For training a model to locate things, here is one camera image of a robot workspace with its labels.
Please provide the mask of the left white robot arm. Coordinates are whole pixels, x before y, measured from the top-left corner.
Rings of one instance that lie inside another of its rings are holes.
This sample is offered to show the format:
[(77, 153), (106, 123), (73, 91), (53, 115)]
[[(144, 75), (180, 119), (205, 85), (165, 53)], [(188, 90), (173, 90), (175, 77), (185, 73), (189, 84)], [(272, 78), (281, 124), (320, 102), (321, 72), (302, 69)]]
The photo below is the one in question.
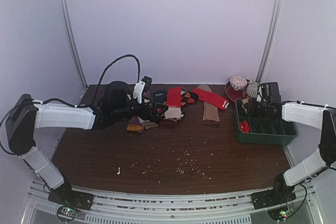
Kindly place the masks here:
[(113, 81), (105, 86), (103, 96), (94, 99), (92, 105), (74, 105), (59, 98), (40, 101), (23, 94), (1, 119), (8, 140), (6, 153), (23, 159), (54, 191), (58, 200), (71, 205), (76, 199), (75, 192), (37, 146), (34, 131), (49, 127), (100, 131), (134, 116), (158, 123), (168, 107), (146, 95), (151, 82), (151, 78), (145, 76), (129, 89), (127, 83)]

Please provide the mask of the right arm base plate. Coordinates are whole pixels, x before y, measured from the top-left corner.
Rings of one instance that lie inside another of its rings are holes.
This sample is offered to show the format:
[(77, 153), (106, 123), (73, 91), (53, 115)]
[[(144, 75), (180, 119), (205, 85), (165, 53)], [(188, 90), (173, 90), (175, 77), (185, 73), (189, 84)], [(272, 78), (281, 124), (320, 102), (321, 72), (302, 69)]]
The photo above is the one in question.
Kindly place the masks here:
[(296, 194), (292, 191), (277, 193), (273, 189), (251, 194), (255, 210), (285, 204), (288, 200), (295, 200), (296, 198)]

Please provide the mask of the brown beige argyle sock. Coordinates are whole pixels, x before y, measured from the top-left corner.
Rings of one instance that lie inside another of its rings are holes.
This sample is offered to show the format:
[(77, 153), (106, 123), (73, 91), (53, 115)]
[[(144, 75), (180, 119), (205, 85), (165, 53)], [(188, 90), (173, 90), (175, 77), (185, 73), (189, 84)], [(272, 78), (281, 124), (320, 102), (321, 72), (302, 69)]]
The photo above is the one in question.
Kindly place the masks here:
[(249, 106), (250, 106), (250, 99), (249, 98), (241, 99), (241, 107), (246, 114), (248, 113)]

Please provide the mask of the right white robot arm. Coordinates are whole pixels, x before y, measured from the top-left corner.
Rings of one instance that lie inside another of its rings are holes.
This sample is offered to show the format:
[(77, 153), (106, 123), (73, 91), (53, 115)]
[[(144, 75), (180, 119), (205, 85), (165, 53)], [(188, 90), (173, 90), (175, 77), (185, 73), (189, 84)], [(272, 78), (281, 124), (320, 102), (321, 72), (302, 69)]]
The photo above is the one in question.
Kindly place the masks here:
[(283, 100), (276, 82), (251, 82), (235, 101), (237, 139), (242, 143), (281, 145), (293, 158), (291, 168), (274, 180), (269, 192), (279, 204), (289, 190), (313, 179), (335, 163), (335, 108)]

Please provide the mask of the red snowflake sock pair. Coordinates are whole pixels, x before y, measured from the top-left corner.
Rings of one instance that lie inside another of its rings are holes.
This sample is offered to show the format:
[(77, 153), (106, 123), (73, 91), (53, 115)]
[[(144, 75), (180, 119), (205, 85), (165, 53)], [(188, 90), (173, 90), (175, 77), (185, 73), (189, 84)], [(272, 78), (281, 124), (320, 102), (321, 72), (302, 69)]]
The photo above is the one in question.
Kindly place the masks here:
[(250, 125), (246, 120), (239, 122), (239, 128), (244, 133), (250, 133)]

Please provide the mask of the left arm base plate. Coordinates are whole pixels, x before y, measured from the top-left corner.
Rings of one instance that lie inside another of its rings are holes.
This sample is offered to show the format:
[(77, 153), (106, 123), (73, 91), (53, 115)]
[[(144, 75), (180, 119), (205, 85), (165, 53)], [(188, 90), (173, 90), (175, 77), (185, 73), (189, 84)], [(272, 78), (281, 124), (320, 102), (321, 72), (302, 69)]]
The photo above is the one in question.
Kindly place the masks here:
[(48, 195), (48, 200), (73, 209), (90, 210), (93, 194), (74, 190), (52, 190)]

